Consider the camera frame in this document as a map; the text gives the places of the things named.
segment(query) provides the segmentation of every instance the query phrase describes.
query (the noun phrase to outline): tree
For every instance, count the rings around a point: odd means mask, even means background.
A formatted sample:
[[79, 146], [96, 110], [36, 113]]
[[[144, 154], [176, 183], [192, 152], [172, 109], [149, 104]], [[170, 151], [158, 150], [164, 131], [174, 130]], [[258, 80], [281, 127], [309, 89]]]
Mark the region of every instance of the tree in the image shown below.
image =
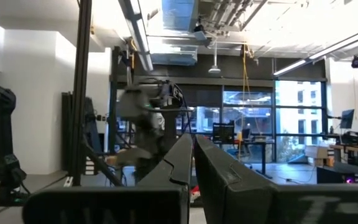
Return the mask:
[[283, 136], [281, 141], [277, 141], [277, 162], [288, 162], [304, 152], [304, 149], [297, 148], [298, 138], [293, 136]]

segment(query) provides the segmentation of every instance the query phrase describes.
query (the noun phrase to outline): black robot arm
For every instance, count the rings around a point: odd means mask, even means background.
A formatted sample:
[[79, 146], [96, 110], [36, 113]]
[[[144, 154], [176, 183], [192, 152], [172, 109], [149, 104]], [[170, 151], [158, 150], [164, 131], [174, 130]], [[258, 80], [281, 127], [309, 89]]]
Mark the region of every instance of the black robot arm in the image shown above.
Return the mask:
[[0, 207], [21, 206], [26, 194], [17, 191], [27, 174], [13, 154], [11, 114], [16, 96], [0, 86]]

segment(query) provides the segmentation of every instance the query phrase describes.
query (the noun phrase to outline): projector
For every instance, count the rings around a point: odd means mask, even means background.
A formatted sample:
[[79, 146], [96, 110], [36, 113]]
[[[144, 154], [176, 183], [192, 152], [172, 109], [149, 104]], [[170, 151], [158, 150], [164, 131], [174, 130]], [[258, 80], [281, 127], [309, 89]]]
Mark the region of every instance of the projector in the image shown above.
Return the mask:
[[221, 73], [221, 70], [218, 68], [217, 65], [212, 65], [212, 67], [208, 70], [208, 73], [217, 74]]

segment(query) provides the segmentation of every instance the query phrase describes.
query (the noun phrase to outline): humanoid robot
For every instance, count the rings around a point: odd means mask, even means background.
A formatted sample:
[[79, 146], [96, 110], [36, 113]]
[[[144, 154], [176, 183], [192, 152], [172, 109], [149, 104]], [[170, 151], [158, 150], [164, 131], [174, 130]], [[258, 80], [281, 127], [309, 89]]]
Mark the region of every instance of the humanoid robot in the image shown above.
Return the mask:
[[[135, 182], [140, 181], [161, 161], [177, 140], [176, 116], [184, 103], [180, 89], [170, 81], [128, 86], [118, 106], [119, 116], [135, 125], [137, 148], [117, 155], [118, 163], [135, 162]], [[158, 113], [164, 118], [160, 128]]]

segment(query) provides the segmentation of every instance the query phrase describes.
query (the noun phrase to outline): cardboard box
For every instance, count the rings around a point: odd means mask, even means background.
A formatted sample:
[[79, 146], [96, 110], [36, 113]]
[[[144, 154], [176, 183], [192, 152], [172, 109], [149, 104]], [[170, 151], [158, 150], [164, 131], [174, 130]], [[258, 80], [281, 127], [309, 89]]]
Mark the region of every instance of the cardboard box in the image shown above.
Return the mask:
[[305, 156], [308, 157], [309, 165], [323, 166], [328, 159], [328, 147], [306, 146]]
[[327, 159], [328, 147], [306, 146], [305, 155], [313, 159]]
[[311, 166], [323, 166], [325, 163], [325, 159], [315, 159], [312, 157], [308, 157], [308, 164]]

